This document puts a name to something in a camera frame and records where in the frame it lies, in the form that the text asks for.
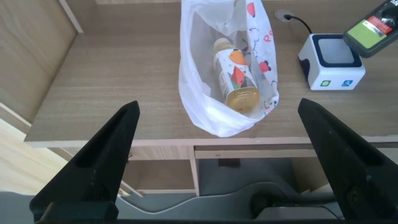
blue icon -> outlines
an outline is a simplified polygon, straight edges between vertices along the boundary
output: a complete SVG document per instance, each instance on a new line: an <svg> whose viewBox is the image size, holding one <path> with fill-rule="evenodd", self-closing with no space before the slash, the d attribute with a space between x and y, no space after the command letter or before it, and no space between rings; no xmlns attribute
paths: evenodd
<svg viewBox="0 0 398 224"><path fill-rule="evenodd" d="M343 82L343 84L341 84L341 86L347 87L347 86L350 86L351 84L353 84L353 82L354 82L354 81L352 81L352 80L345 80L345 81Z"/></svg>

wooden panel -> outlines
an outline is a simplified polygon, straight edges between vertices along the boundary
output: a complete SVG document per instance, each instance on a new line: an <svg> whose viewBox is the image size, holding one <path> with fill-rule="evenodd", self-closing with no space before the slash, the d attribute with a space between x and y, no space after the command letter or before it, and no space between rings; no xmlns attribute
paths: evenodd
<svg viewBox="0 0 398 224"><path fill-rule="evenodd" d="M193 159L191 146L132 147L129 160Z"/></svg>
<svg viewBox="0 0 398 224"><path fill-rule="evenodd" d="M364 60L367 74L355 90L311 91L297 61L307 30L297 21L283 23L272 16L277 9L291 9L315 32L341 33L381 2L266 2L277 50L280 102L266 119L232 138L217 138L195 127L181 104L180 4L98 5L102 19L89 28L89 35L76 38L26 141L81 147L122 105L138 100L141 115L133 146L308 144L297 113L305 97L367 141L397 142L398 42ZM143 15L151 20L137 19Z"/></svg>
<svg viewBox="0 0 398 224"><path fill-rule="evenodd" d="M189 160L129 162L123 181L144 194L195 193Z"/></svg>
<svg viewBox="0 0 398 224"><path fill-rule="evenodd" d="M191 162L191 170L192 170L192 177L193 177L193 184L195 186L195 193L199 197L199 162L197 159L190 159Z"/></svg>
<svg viewBox="0 0 398 224"><path fill-rule="evenodd" d="M181 0L95 0L97 4L171 3Z"/></svg>
<svg viewBox="0 0 398 224"><path fill-rule="evenodd" d="M300 193L314 191L329 183L317 157L294 158L292 165Z"/></svg>
<svg viewBox="0 0 398 224"><path fill-rule="evenodd" d="M33 122L75 36L58 1L0 1L0 102Z"/></svg>
<svg viewBox="0 0 398 224"><path fill-rule="evenodd" d="M97 13L97 3L95 0L63 0L65 11L68 12L69 18L80 27L80 32L86 32L90 26L92 18Z"/></svg>
<svg viewBox="0 0 398 224"><path fill-rule="evenodd" d="M197 146L197 159L316 157L309 145Z"/></svg>
<svg viewBox="0 0 398 224"><path fill-rule="evenodd" d="M46 148L28 146L24 138L0 119L0 191L35 195L67 163Z"/></svg>
<svg viewBox="0 0 398 224"><path fill-rule="evenodd" d="M27 134L32 124L19 116L13 110L0 102L0 118L10 124L12 127L18 129L20 132Z"/></svg>
<svg viewBox="0 0 398 224"><path fill-rule="evenodd" d="M59 2L61 4L61 6L63 7L63 10L65 11L65 13L68 15L70 22L73 24L76 31L79 33L83 33L83 29L81 28L75 14L71 10L70 6L68 5L67 0L59 0Z"/></svg>

wooden desk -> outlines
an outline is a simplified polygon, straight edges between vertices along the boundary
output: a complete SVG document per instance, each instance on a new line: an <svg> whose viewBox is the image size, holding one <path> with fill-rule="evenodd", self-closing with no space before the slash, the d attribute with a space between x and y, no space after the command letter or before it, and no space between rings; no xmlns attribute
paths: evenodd
<svg viewBox="0 0 398 224"><path fill-rule="evenodd" d="M141 116L133 149L166 147L193 155L194 146L309 144L297 113L300 100L308 98L369 142L398 142L398 43L364 60L367 73L355 90L310 91L297 59L307 30L296 21L283 23L273 16L277 9L290 9L315 32L342 33L381 2L264 1L275 36L280 103L253 128L231 138L218 138L194 126L181 104L179 3L97 5L85 21L89 24L85 33L70 48L25 141L35 147L76 151L122 105L137 100ZM183 159L190 159L196 169L195 156ZM175 170L171 162L165 166ZM194 187L198 190L197 180Z"/></svg>

plastic bottle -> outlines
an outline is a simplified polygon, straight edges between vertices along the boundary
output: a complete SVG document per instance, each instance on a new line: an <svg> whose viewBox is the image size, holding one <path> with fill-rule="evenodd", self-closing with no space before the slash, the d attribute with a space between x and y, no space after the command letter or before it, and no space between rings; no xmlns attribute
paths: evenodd
<svg viewBox="0 0 398 224"><path fill-rule="evenodd" d="M243 57L242 51L228 39L214 43L214 69L218 75L225 104L231 109L248 114L260 100L260 93Z"/></svg>

plastic bag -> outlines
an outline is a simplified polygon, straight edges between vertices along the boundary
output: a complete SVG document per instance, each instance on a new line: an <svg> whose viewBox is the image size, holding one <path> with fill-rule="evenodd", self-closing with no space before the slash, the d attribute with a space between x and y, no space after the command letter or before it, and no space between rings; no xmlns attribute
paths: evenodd
<svg viewBox="0 0 398 224"><path fill-rule="evenodd" d="M261 93L248 116L224 104L213 71L213 44L226 37L242 50ZM278 104L274 36L260 0L183 0L178 89L192 123L219 137L251 128Z"/></svg>

